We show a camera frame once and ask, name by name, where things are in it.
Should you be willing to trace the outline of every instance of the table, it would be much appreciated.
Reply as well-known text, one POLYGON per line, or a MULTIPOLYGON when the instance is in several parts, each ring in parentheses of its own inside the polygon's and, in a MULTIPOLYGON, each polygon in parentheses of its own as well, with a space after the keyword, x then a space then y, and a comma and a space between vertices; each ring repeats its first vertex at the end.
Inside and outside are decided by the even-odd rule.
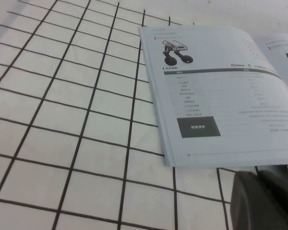
POLYGON ((232 229, 241 168, 165 167, 138 27, 193 21, 158 7, 30 0, 0 20, 0 229, 232 229))

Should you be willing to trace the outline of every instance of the booklet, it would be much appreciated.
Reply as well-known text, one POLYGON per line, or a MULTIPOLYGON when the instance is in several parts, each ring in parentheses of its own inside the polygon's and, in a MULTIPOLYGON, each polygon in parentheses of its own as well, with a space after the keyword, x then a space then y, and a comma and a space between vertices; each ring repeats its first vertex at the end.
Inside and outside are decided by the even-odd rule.
POLYGON ((168 166, 288 164, 288 34, 140 28, 168 166))

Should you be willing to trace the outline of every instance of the black grid line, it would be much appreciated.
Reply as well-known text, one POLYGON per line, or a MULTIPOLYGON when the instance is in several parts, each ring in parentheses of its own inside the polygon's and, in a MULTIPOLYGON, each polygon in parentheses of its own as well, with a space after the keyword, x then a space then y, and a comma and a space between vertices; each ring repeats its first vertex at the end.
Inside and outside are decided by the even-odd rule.
MULTIPOLYGON (((86 6, 86 9, 88 8, 90 3, 91 3, 91 1, 89 0, 88 5, 86 6)), ((90 113, 89 110, 91 109, 91 106, 92 106, 92 103, 93 103, 93 98, 94 98, 94 95, 95 95, 95 92, 96 92, 96 87, 97 87, 98 80, 99 80, 99 77, 100 77, 101 69, 102 69, 102 66, 103 66, 103 63, 104 63, 104 60, 105 60, 105 57, 106 57, 106 52, 107 52, 108 45, 109 45, 109 42, 110 42, 110 38, 111 38, 111 34, 112 34, 114 23, 115 23, 115 18, 116 18, 116 15, 117 15, 117 11, 119 9, 119 5, 120 4, 118 3, 118 5, 116 7, 114 19, 113 19, 112 26, 111 26, 111 29, 110 29, 110 32, 109 32, 109 36, 108 36, 108 41, 107 41, 107 44, 106 44, 106 47, 105 47, 105 52, 103 54, 103 57, 102 57, 102 60, 101 60, 101 63, 100 63, 100 67, 99 67, 99 70, 98 70, 98 75, 97 75, 96 82, 95 82, 95 88, 93 89, 91 100, 90 100, 90 103, 89 103, 89 106, 88 106, 88 110, 87 110, 86 115, 85 115, 85 119, 84 119, 84 123, 83 123, 82 130, 81 130, 81 133, 80 133, 80 137, 79 137, 79 140, 78 140, 78 143, 77 143, 77 146, 76 146, 76 150, 75 150, 75 153, 74 153, 74 156, 73 156, 73 159, 72 159, 72 163, 71 163, 71 166, 70 166, 70 169, 69 169, 69 172, 68 172, 68 176, 67 176, 66 183, 65 183, 65 186, 64 186, 64 189, 63 189, 63 192, 62 192, 62 196, 61 196, 59 207, 58 207, 58 212, 56 214, 56 217, 55 217, 55 220, 54 220, 54 223, 53 223, 53 226, 52 226, 52 230, 55 230, 55 228, 57 226, 57 223, 58 223, 58 219, 59 219, 59 216, 60 216, 60 211, 61 211, 62 206, 63 206, 63 201, 64 201, 64 198, 66 196, 66 192, 67 192, 69 181, 71 179, 72 169, 74 167, 74 164, 75 164, 75 161, 76 161, 76 158, 77 158, 79 147, 80 147, 80 144, 81 144, 81 141, 82 141, 82 137, 83 137, 83 134, 84 134, 84 129, 85 129, 88 117, 89 117, 89 113, 90 113)))
POLYGON ((36 7, 45 9, 45 10, 49 10, 49 9, 46 8, 46 7, 38 6, 38 5, 35 5, 35 4, 32 4, 32 3, 29 3, 29 2, 25 2, 25 1, 21 1, 21 0, 17 0, 17 1, 18 1, 18 2, 22 2, 22 3, 25 3, 25 4, 28 4, 28 5, 31 5, 31 6, 36 6, 36 7))
POLYGON ((32 20, 35 20, 35 21, 41 21, 41 20, 39 20, 39 19, 37 19, 37 18, 32 18, 32 17, 30 17, 30 16, 26 16, 26 15, 22 15, 22 14, 19 14, 19 13, 15 13, 15 12, 12 12, 12 11, 6 11, 7 13, 11 13, 11 14, 15 14, 15 15, 17 15, 17 16, 22 16, 22 17, 25 17, 25 18, 29 18, 29 19, 32 19, 32 20))
MULTIPOLYGON (((69 60, 64 60, 64 61, 70 62, 70 63, 73 63, 73 64, 76 64, 76 65, 82 65, 82 66, 85 66, 85 67, 88 67, 88 68, 91 68, 91 69, 96 69, 96 70, 98 70, 97 68, 94 68, 94 67, 91 67, 91 66, 87 66, 87 65, 84 65, 84 64, 81 64, 81 63, 77 63, 77 62, 73 62, 73 61, 69 61, 69 60)), ((5 65, 5 64, 1 64, 1 63, 0 63, 0 65, 1 65, 1 66, 5 66, 5 67, 8 67, 8 66, 9 66, 9 65, 5 65)), ((11 68, 13 68, 13 69, 18 69, 18 70, 25 71, 25 72, 32 73, 32 74, 36 74, 36 75, 40 75, 40 76, 43 76, 43 77, 46 77, 46 78, 52 78, 51 76, 48 76, 48 75, 45 75, 45 74, 41 74, 41 73, 29 71, 29 70, 26 70, 26 69, 22 69, 22 68, 19 68, 19 67, 15 67, 15 66, 12 66, 11 68)), ((115 73, 115 72, 107 71, 107 70, 104 70, 104 69, 102 69, 102 71, 134 80, 134 78, 132 78, 132 77, 128 77, 128 76, 125 76, 125 75, 122 75, 122 74, 118 74, 118 73, 115 73)), ((81 86, 84 86, 84 87, 87 87, 87 88, 92 88, 92 89, 94 88, 93 86, 80 84, 80 83, 77 83, 77 82, 74 82, 74 81, 71 81, 71 80, 66 80, 66 79, 61 79, 61 78, 56 78, 56 80, 65 81, 65 82, 69 82, 69 83, 76 84, 76 85, 81 85, 81 86)), ((147 81, 140 80, 140 79, 138 79, 138 81, 142 81, 142 82, 145 82, 145 83, 149 83, 149 82, 147 82, 147 81)), ((120 95, 120 96, 123 96, 123 97, 132 98, 132 97, 130 97, 130 96, 127 96, 127 95, 124 95, 124 94, 120 94, 120 93, 117 93, 117 92, 112 92, 112 91, 104 90, 104 89, 101 89, 101 88, 97 88, 97 89, 98 89, 98 90, 101 90, 101 91, 109 92, 109 93, 112 93, 112 94, 120 95)), ((150 101, 147 101, 147 100, 144 100, 144 99, 137 98, 137 100, 139 100, 139 101, 144 101, 144 102, 153 104, 153 102, 150 102, 150 101)))
MULTIPOLYGON (((4 157, 4 158, 8 158, 8 159, 13 159, 13 156, 4 155, 4 154, 0 154, 0 157, 4 157)), ((53 167, 53 168, 64 169, 64 170, 69 170, 69 169, 70 169, 70 167, 66 167, 66 166, 55 165, 55 164, 50 164, 50 163, 44 163, 44 162, 40 162, 40 161, 33 161, 33 160, 24 159, 24 158, 19 158, 19 157, 16 157, 16 160, 18 160, 18 161, 24 161, 24 162, 28 162, 28 163, 33 163, 33 164, 38 164, 38 165, 44 165, 44 166, 53 167)), ((81 169, 72 169, 72 171, 73 171, 73 172, 90 174, 90 175, 94 175, 94 176, 100 176, 100 177, 110 178, 110 179, 114 179, 114 180, 120 180, 120 181, 123 181, 123 180, 124 180, 123 178, 120 178, 120 177, 110 176, 110 175, 106 175, 106 174, 100 174, 100 173, 91 172, 91 171, 86 171, 86 170, 81 170, 81 169)), ((134 183, 134 184, 146 185, 146 186, 155 187, 155 188, 160 188, 160 189, 169 190, 169 191, 175 191, 175 188, 173 189, 173 188, 169 188, 169 187, 159 186, 159 185, 157 185, 157 184, 150 184, 150 183, 145 183, 145 182, 140 182, 140 181, 135 181, 135 180, 129 180, 129 179, 126 179, 126 182, 130 182, 130 183, 134 183)), ((176 191, 177 191, 177 193, 181 193, 181 194, 184 194, 184 195, 194 196, 194 197, 198 197, 198 198, 205 199, 205 200, 211 200, 211 201, 216 201, 216 202, 223 203, 223 201, 222 201, 222 200, 219 200, 219 199, 210 198, 210 197, 205 197, 205 196, 201 196, 201 195, 197 195, 197 194, 192 194, 192 193, 188 193, 188 192, 183 192, 183 191, 180 191, 180 190, 176 190, 176 191)))
MULTIPOLYGON (((171 25, 171 17, 168 17, 168 25, 171 25)), ((176 189, 176 169, 173 167, 173 187, 174 187, 174 221, 175 230, 178 230, 178 208, 177 208, 177 189, 176 189)))
MULTIPOLYGON (((145 17, 145 10, 143 12, 142 26, 144 25, 144 17, 145 17)), ((136 73, 135 73, 134 89, 133 89, 132 110, 131 110, 131 117, 130 117, 129 135, 128 135, 128 143, 127 143, 127 151, 126 151, 126 159, 125 159, 125 169, 124 169, 124 180, 123 180, 123 185, 122 185, 122 189, 121 189, 120 210, 119 210, 119 217, 118 217, 119 223, 118 223, 118 226, 117 226, 117 230, 120 230, 121 219, 122 219, 122 214, 123 214, 125 189, 126 189, 126 179, 127 179, 127 170, 128 170, 128 160, 129 160, 129 151, 130 151, 131 136, 132 136, 132 123, 133 123, 135 96, 136 96, 137 80, 138 80, 138 72, 139 72, 139 63, 140 63, 140 54, 141 54, 141 45, 142 45, 142 43, 140 41, 138 60, 137 60, 137 67, 136 67, 136 73)))
POLYGON ((197 195, 197 194, 193 194, 193 193, 188 193, 188 192, 184 192, 184 191, 180 191, 180 190, 176 190, 178 193, 184 194, 184 195, 188 195, 188 196, 194 196, 197 198, 201 198, 204 200, 211 200, 211 201, 217 201, 220 203, 226 203, 226 204, 230 204, 230 202, 228 201, 223 201, 223 200, 219 200, 219 199, 215 199, 215 198, 210 198, 210 197, 206 197, 206 196, 202 196, 202 195, 197 195))
POLYGON ((37 25, 37 27, 35 28, 35 30, 33 31, 33 33, 31 34, 31 36, 29 37, 29 39, 26 41, 26 43, 24 44, 24 46, 21 48, 21 50, 19 51, 19 53, 16 55, 16 57, 14 58, 14 60, 11 62, 11 64, 8 66, 8 68, 5 70, 5 72, 3 73, 3 75, 0 77, 0 82, 2 81, 2 79, 4 78, 4 76, 7 74, 7 72, 10 70, 11 66, 15 63, 15 61, 18 59, 18 57, 22 54, 23 50, 26 48, 26 46, 28 45, 28 43, 31 41, 32 37, 35 35, 35 33, 37 32, 37 30, 39 29, 40 25, 44 22, 44 20, 47 18, 48 14, 50 13, 50 11, 52 10, 52 8, 54 7, 54 5, 56 4, 56 1, 53 3, 53 5, 51 6, 51 8, 47 11, 46 15, 43 17, 43 19, 40 21, 40 23, 37 25))
MULTIPOLYGON (((7 122, 10 122, 10 123, 14 123, 14 124, 18 124, 18 125, 22 125, 22 126, 27 126, 27 127, 29 126, 29 124, 26 124, 26 123, 23 123, 23 122, 18 122, 18 121, 13 121, 13 120, 10 120, 10 119, 7 119, 7 118, 2 118, 2 117, 0 117, 0 120, 2 120, 2 121, 7 121, 7 122)), ((33 128, 38 128, 38 129, 43 129, 43 130, 50 131, 50 132, 61 133, 61 134, 65 134, 65 135, 68 135, 68 136, 73 136, 73 137, 78 137, 78 138, 80 137, 80 135, 77 135, 77 134, 74 134, 74 133, 68 133, 68 132, 64 132, 64 131, 60 131, 60 130, 55 130, 55 129, 51 129, 51 128, 46 128, 46 127, 41 127, 41 126, 35 126, 35 125, 31 125, 31 127, 33 127, 33 128)), ((83 136, 82 138, 87 139, 87 140, 92 140, 92 141, 97 141, 97 142, 109 144, 109 145, 114 145, 114 146, 119 146, 119 147, 127 148, 126 145, 117 144, 117 143, 113 143, 113 142, 109 142, 109 141, 105 141, 105 140, 99 140, 99 139, 90 138, 90 137, 85 137, 85 136, 83 136)), ((130 147, 130 149, 131 149, 131 150, 146 152, 146 153, 150 153, 150 154, 154 154, 154 155, 157 155, 157 156, 164 157, 163 154, 156 153, 156 152, 151 152, 151 151, 147 151, 147 150, 144 150, 144 149, 137 149, 137 148, 133 148, 133 147, 130 147)))
POLYGON ((224 196, 223 196, 223 191, 222 191, 222 184, 221 184, 220 171, 219 171, 218 168, 216 169, 216 173, 217 173, 217 180, 218 180, 218 183, 219 183, 220 194, 221 194, 221 199, 222 199, 222 204, 223 204, 223 210, 224 210, 224 217, 225 217, 226 230, 229 230, 229 226, 228 226, 228 218, 227 218, 227 211, 226 211, 226 206, 225 206, 225 201, 224 201, 224 196))
MULTIPOLYGON (((54 10, 51 10, 51 11, 56 12, 56 13, 60 13, 60 14, 64 14, 64 15, 67 15, 67 16, 70 16, 70 17, 73 17, 73 18, 76 18, 76 19, 80 19, 80 18, 78 18, 78 17, 76 17, 76 16, 73 16, 73 15, 70 15, 70 14, 66 14, 66 13, 62 13, 62 12, 54 11, 54 10)), ((7 13, 15 14, 15 15, 17 15, 17 16, 29 18, 29 19, 32 19, 32 20, 35 20, 35 21, 41 21, 41 20, 39 20, 39 19, 37 19, 37 18, 32 18, 32 17, 25 16, 25 15, 22 15, 22 14, 19 14, 19 13, 11 12, 11 11, 7 11, 7 13)), ((103 25, 103 24, 100 24, 100 23, 97 23, 97 22, 93 22, 93 21, 88 20, 88 19, 83 19, 83 21, 87 21, 87 22, 90 22, 90 23, 95 23, 95 24, 98 24, 98 25, 101 25, 101 26, 110 28, 110 26, 103 25)), ((44 21, 44 23, 48 23, 48 24, 51 24, 51 25, 56 25, 56 26, 59 26, 59 27, 62 27, 62 28, 68 29, 68 30, 73 30, 72 28, 65 27, 65 26, 62 26, 62 25, 57 25, 57 24, 54 24, 54 23, 46 22, 46 21, 44 21)), ((137 37, 140 37, 138 34, 134 34, 134 33, 128 32, 128 31, 124 31, 124 30, 117 29, 117 28, 113 28, 113 29, 114 29, 114 30, 118 30, 118 31, 122 31, 122 32, 125 32, 125 33, 128 33, 128 34, 131 34, 131 35, 134 35, 134 36, 137 36, 137 37)))
MULTIPOLYGON (((0 198, 0 202, 1 203, 5 203, 5 204, 10 204, 10 205, 17 205, 17 206, 21 206, 21 207, 28 207, 28 208, 48 211, 48 212, 55 212, 55 213, 57 212, 57 210, 53 209, 53 208, 42 207, 42 206, 37 206, 37 205, 31 205, 31 204, 26 204, 26 203, 22 203, 22 202, 16 202, 16 201, 11 201, 11 200, 1 199, 1 198, 0 198)), ((61 213, 62 214, 67 214, 67 215, 70 215, 70 216, 75 216, 75 217, 82 217, 82 218, 87 218, 87 219, 100 220, 100 221, 108 222, 108 223, 114 223, 114 224, 118 223, 117 220, 101 218, 101 217, 95 217, 95 216, 91 216, 91 215, 86 215, 86 214, 81 214, 81 213, 76 213, 76 212, 70 212, 70 211, 65 211, 65 210, 62 210, 61 213)), ((161 229, 151 228, 151 227, 148 227, 148 226, 138 225, 138 224, 133 224, 133 223, 128 223, 128 222, 124 222, 122 224, 126 225, 126 226, 132 226, 132 227, 148 229, 148 230, 161 230, 161 229)))
MULTIPOLYGON (((24 2, 24 1, 21 1, 21 0, 17 0, 17 1, 18 1, 18 2, 22 2, 22 3, 25 3, 25 4, 28 4, 28 5, 31 5, 31 6, 36 6, 36 7, 40 7, 40 8, 43 8, 43 9, 49 10, 49 9, 47 9, 47 8, 45 8, 45 7, 41 7, 41 6, 38 6, 38 5, 35 5, 35 4, 32 4, 32 3, 29 3, 29 2, 24 2)), ((80 7, 80 8, 84 8, 84 9, 85 9, 84 6, 80 6, 80 5, 77 5, 77 4, 72 3, 72 2, 63 1, 63 0, 58 0, 58 1, 60 1, 60 2, 64 2, 64 3, 67 3, 67 4, 70 4, 70 5, 78 6, 78 7, 80 7)), ((103 15, 106 15, 106 16, 109 16, 109 17, 113 17, 112 15, 109 15, 109 14, 106 14, 106 13, 103 13, 103 12, 98 12, 98 11, 95 11, 95 10, 90 9, 90 8, 87 8, 87 10, 88 10, 88 11, 92 11, 92 12, 96 12, 96 13, 100 13, 100 14, 103 14, 103 15)), ((76 16, 74 16, 74 15, 70 15, 70 14, 63 13, 63 12, 56 11, 56 10, 52 10, 52 11, 53 11, 53 12, 57 12, 57 13, 61 13, 61 14, 65 14, 65 15, 67 15, 67 16, 71 16, 71 17, 74 17, 74 18, 78 18, 78 19, 80 19, 79 17, 76 17, 76 16)), ((124 19, 124 18, 120 18, 120 17, 116 17, 116 18, 118 18, 118 19, 122 19, 122 20, 124 20, 124 21, 130 22, 130 23, 133 23, 133 24, 141 25, 141 24, 139 24, 139 23, 135 23, 135 22, 129 21, 129 20, 124 19)))
POLYGON ((5 27, 5 28, 8 28, 8 29, 12 29, 12 30, 17 30, 17 31, 20 31, 20 32, 23 32, 23 33, 26 33, 26 34, 30 34, 30 35, 32 34, 32 33, 28 32, 28 31, 16 29, 16 28, 13 28, 13 27, 10 27, 10 26, 7 26, 7 25, 2 25, 2 24, 0 24, 0 26, 1 26, 1 27, 5 27))
MULTIPOLYGON (((45 8, 45 7, 42 7, 42 6, 38 6, 38 5, 31 4, 31 3, 28 3, 28 2, 24 2, 24 1, 21 1, 21 0, 17 0, 17 1, 22 2, 22 3, 25 3, 25 4, 28 4, 28 5, 31 5, 31 6, 36 6, 36 7, 40 7, 40 8, 43 8, 43 9, 48 10, 48 8, 45 8)), ((74 5, 74 6, 78 6, 78 7, 80 7, 80 8, 85 8, 85 7, 83 7, 83 6, 77 5, 77 4, 72 3, 72 2, 63 1, 63 0, 58 0, 58 1, 64 2, 64 3, 67 3, 67 4, 71 4, 71 5, 74 5)), ((103 2, 103 3, 105 3, 105 4, 109 4, 109 5, 111 5, 111 6, 115 6, 115 7, 116 7, 116 5, 114 5, 114 4, 112 4, 112 3, 109 3, 109 2, 105 2, 105 1, 102 1, 102 0, 97 0, 97 1, 103 2)), ((134 11, 134 10, 131 10, 131 9, 127 9, 127 8, 124 8, 124 7, 119 7, 119 8, 120 8, 120 9, 123 9, 123 10, 131 11, 131 12, 134 12, 134 13, 138 13, 138 14, 143 14, 143 13, 141 13, 141 12, 134 11)), ((97 12, 97 13, 100 13, 100 14, 104 14, 104 15, 107 15, 107 16, 110 16, 110 17, 113 17, 112 15, 109 15, 109 14, 106 14, 106 13, 103 13, 103 12, 99 12, 99 11, 95 11, 95 10, 92 10, 92 9, 90 9, 90 8, 88 8, 87 10, 88 10, 88 11, 97 12)), ((65 14, 65 15, 68 15, 68 16, 71 16, 71 17, 75 17, 75 18, 80 19, 79 17, 73 16, 73 15, 70 15, 70 14, 66 14, 66 13, 62 13, 62 14, 65 14)), ((156 18, 156 19, 163 20, 163 21, 166 21, 166 22, 167 22, 167 20, 166 20, 166 19, 163 19, 163 18, 159 18, 159 17, 152 16, 152 15, 149 15, 149 14, 146 14, 146 16, 149 16, 149 17, 156 18)), ((127 21, 127 22, 130 22, 130 23, 133 23, 133 24, 137 24, 137 25, 142 26, 142 25, 139 24, 139 23, 135 23, 135 22, 129 21, 129 20, 124 19, 124 18, 120 18, 120 17, 117 17, 117 18, 118 18, 118 19, 122 19, 122 20, 127 21)))
POLYGON ((229 171, 229 172, 233 172, 233 173, 237 172, 237 171, 232 170, 232 169, 226 169, 226 168, 219 168, 219 169, 222 169, 222 170, 225 170, 225 171, 229 171))
MULTIPOLYGON (((12 45, 9 45, 9 44, 6 44, 6 43, 2 43, 2 42, 0 42, 0 45, 9 46, 9 47, 12 47, 12 48, 15 48, 15 49, 22 49, 22 48, 20 48, 20 47, 12 46, 12 45)), ((93 49, 89 49, 89 48, 86 48, 86 47, 83 47, 83 46, 79 46, 79 45, 75 45, 75 44, 71 44, 71 46, 75 46, 75 47, 78 47, 78 48, 82 48, 82 49, 86 49, 86 50, 89 50, 89 51, 93 51, 93 52, 96 52, 96 53, 103 54, 103 53, 100 52, 100 51, 93 50, 93 49)), ((59 58, 59 57, 55 57, 55 56, 52 56, 52 55, 39 53, 39 52, 30 50, 30 49, 23 49, 23 50, 24 50, 24 51, 27 51, 27 52, 30 52, 30 53, 35 53, 35 54, 39 54, 39 55, 42 55, 42 56, 46 56, 46 57, 50 57, 50 58, 54 58, 54 59, 61 60, 61 58, 59 58)), ((125 61, 128 61, 128 62, 132 62, 132 63, 135 63, 135 64, 137 63, 136 61, 131 61, 131 60, 129 60, 129 59, 121 58, 121 57, 118 57, 118 56, 115 56, 115 55, 111 55, 111 54, 106 54, 106 55, 107 55, 107 56, 110 56, 110 57, 118 58, 118 59, 121 59, 121 60, 125 60, 125 61)))
MULTIPOLYGON (((2 88, 2 87, 0 87, 0 90, 7 91, 7 92, 12 92, 12 93, 15 93, 15 94, 18 94, 18 95, 27 96, 27 97, 31 97, 31 98, 35 98, 35 99, 39 99, 39 100, 43 100, 42 97, 37 97, 37 96, 29 95, 29 94, 26 94, 26 93, 5 89, 5 88, 2 88)), ((71 104, 66 104, 66 103, 62 103, 62 102, 57 102, 57 101, 50 100, 50 99, 44 99, 44 101, 55 103, 55 104, 61 104, 61 105, 67 106, 67 107, 88 111, 88 109, 83 108, 83 107, 79 107, 79 106, 71 105, 71 104)), ((111 116, 111 117, 118 118, 118 119, 121 119, 121 120, 130 121, 130 119, 125 118, 125 117, 121 117, 121 116, 115 116, 115 115, 111 115, 111 114, 106 114, 106 113, 99 112, 99 111, 92 110, 92 109, 89 110, 89 111, 92 112, 92 113, 96 113, 96 114, 102 114, 102 115, 105 115, 105 116, 111 116)), ((153 124, 149 124, 149 123, 145 123, 145 122, 140 122, 140 121, 134 121, 134 122, 139 123, 139 124, 143 124, 143 125, 146 125, 146 126, 158 127, 157 125, 153 125, 153 124)))
MULTIPOLYGON (((73 29, 71 29, 71 28, 67 28, 67 27, 60 26, 60 25, 53 24, 53 23, 48 23, 48 24, 51 24, 51 25, 54 25, 54 26, 58 26, 58 27, 63 27, 63 28, 65 28, 65 29, 69 29, 69 30, 73 30, 73 29)), ((6 26, 6 25, 2 25, 2 24, 0 24, 0 26, 1 26, 1 27, 6 27, 6 28, 8 28, 8 29, 16 30, 16 31, 19 31, 19 32, 23 32, 23 33, 26 33, 26 34, 30 34, 30 35, 32 34, 32 33, 28 32, 28 31, 16 29, 16 28, 13 28, 13 27, 10 27, 10 26, 6 26)), ((77 32, 78 32, 78 33, 81 33, 81 34, 86 34, 86 35, 89 35, 89 36, 97 37, 97 38, 100 38, 100 39, 103 39, 103 40, 107 40, 106 38, 103 38, 103 37, 100 37, 100 36, 96 36, 96 35, 94 35, 94 34, 89 34, 89 33, 82 32, 82 31, 77 31, 77 32)), ((68 44, 67 42, 63 42, 63 41, 56 40, 56 39, 53 39, 53 38, 45 37, 45 36, 42 36, 42 35, 39 35, 39 34, 38 34, 38 35, 35 34, 35 36, 39 36, 39 37, 47 38, 47 39, 49 39, 49 40, 53 40, 53 41, 56 41, 56 42, 68 44)), ((128 45, 128 44, 125 44, 125 43, 117 42, 117 41, 114 41, 114 40, 110 40, 110 41, 111 41, 111 42, 118 43, 118 44, 121 44, 121 45, 124 45, 124 46, 129 46, 129 47, 138 49, 138 48, 135 47, 135 46, 131 46, 131 45, 128 45)))
POLYGON ((161 157, 164 157, 163 154, 161 153, 157 153, 157 152, 152 152, 152 151, 147 151, 147 150, 144 150, 144 149, 137 149, 137 148, 134 148, 134 147, 129 147, 131 150, 136 150, 136 151, 141 151, 141 152, 147 152, 147 153, 151 153, 151 154, 154 154, 154 155, 157 155, 157 156, 161 156, 161 157))
MULTIPOLYGON (((57 2, 57 1, 55 1, 55 2, 53 3, 51 9, 55 6, 56 2, 57 2)), ((43 20, 48 16, 49 12, 50 12, 50 10, 47 12, 47 14, 46 14, 45 17, 43 18, 43 20)), ((72 43, 72 40, 73 40, 73 38, 74 38, 74 36, 75 36, 75 34, 76 34, 79 26, 80 26, 80 23, 81 23, 81 20, 79 21, 79 23, 78 23, 78 25, 77 25, 77 28, 75 29, 75 31, 74 31, 74 33, 73 33, 73 36, 72 36, 72 38, 71 38, 71 40, 70 40, 70 42, 69 42, 69 45, 67 46, 67 48, 66 48, 66 50, 65 50, 65 52, 64 52, 64 54, 63 54, 63 56, 62 56, 62 58, 61 58, 61 61, 60 61, 59 65, 58 65, 58 67, 57 67, 57 69, 56 69, 56 71, 55 71, 55 73, 54 73, 54 75, 53 75, 53 78, 51 79, 51 81, 50 81, 50 83, 49 83, 49 85, 48 85, 48 87, 47 87, 47 89, 46 89, 46 91, 45 91, 45 93, 44 93, 44 95, 43 95, 43 98, 42 98, 42 100, 40 101, 40 103, 39 103, 39 105, 38 105, 38 107, 37 107, 37 109, 36 109, 36 111, 35 111, 32 119, 31 119, 31 122, 30 122, 30 124, 28 125, 28 127, 27 127, 27 129, 26 129, 26 131, 25 131, 25 133, 24 133, 24 136, 23 136, 20 144, 18 145, 17 150, 16 150, 16 152, 15 152, 15 154, 14 154, 14 156, 13 156, 13 158, 12 158, 12 160, 11 160, 11 162, 10 162, 10 164, 9 164, 9 166, 8 166, 5 174, 4 174, 4 176, 3 176, 3 179, 2 179, 1 182, 0 182, 0 191, 1 191, 2 187, 3 187, 3 185, 4 185, 4 182, 5 182, 8 174, 9 174, 10 171, 11 171, 11 168, 12 168, 14 162, 15 162, 15 159, 16 159, 19 151, 20 151, 20 148, 22 147, 22 145, 23 145, 23 143, 24 143, 24 140, 26 139, 26 137, 27 137, 27 135, 28 135, 28 133, 29 133, 30 128, 32 127, 32 124, 33 124, 33 122, 34 122, 34 120, 35 120, 35 118, 36 118, 36 116, 37 116, 37 114, 38 114, 38 112, 39 112, 42 104, 43 104, 43 101, 44 101, 44 99, 45 99, 45 97, 46 97, 46 95, 47 95, 47 93, 48 93, 48 91, 49 91, 49 89, 50 89, 50 87, 51 87, 51 85, 52 85, 52 83, 53 83, 53 81, 54 81, 54 79, 55 79, 58 71, 59 71, 59 68, 60 68, 60 66, 61 66, 61 64, 62 64, 62 62, 63 62, 63 60, 64 60, 64 57, 65 57, 66 54, 67 54, 67 51, 68 51, 68 49, 69 49, 69 47, 70 47, 70 44, 72 43)), ((29 43, 30 39, 33 37, 34 34, 35 34, 35 33, 33 33, 33 34, 30 36, 30 38, 29 38, 29 40, 26 42, 26 44, 29 43)), ((10 66, 13 65, 13 63, 16 61, 16 59, 17 59, 18 56, 16 56, 16 58, 14 59, 14 61, 12 62, 12 64, 11 64, 10 66)), ((5 76, 5 74, 8 72, 8 70, 9 70, 10 68, 11 68, 11 67, 8 67, 8 69, 4 72, 4 74, 3 74, 3 76, 1 77, 0 80, 3 79, 3 77, 5 76)))

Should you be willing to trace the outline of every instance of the black plastic object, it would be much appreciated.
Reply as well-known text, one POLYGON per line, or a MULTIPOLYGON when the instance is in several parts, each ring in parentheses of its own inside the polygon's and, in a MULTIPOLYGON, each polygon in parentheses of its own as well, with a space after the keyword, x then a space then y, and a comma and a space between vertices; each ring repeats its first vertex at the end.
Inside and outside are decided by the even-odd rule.
POLYGON ((179 51, 174 51, 174 53, 181 58, 181 60, 184 63, 192 63, 193 62, 193 58, 190 57, 189 55, 182 55, 179 51))
POLYGON ((236 172, 230 213, 234 230, 288 230, 288 183, 268 171, 236 172))
POLYGON ((172 57, 168 52, 163 52, 163 54, 165 55, 165 63, 169 66, 175 66, 177 64, 177 60, 172 57))

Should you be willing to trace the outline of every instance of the white grid surface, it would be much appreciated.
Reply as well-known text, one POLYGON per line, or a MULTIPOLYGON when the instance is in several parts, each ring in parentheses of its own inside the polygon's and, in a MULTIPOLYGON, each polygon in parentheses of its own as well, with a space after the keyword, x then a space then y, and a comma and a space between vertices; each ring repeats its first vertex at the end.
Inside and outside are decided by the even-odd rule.
POLYGON ((7 12, 0 229, 232 229, 237 169, 165 167, 138 27, 172 23, 115 0, 7 12))

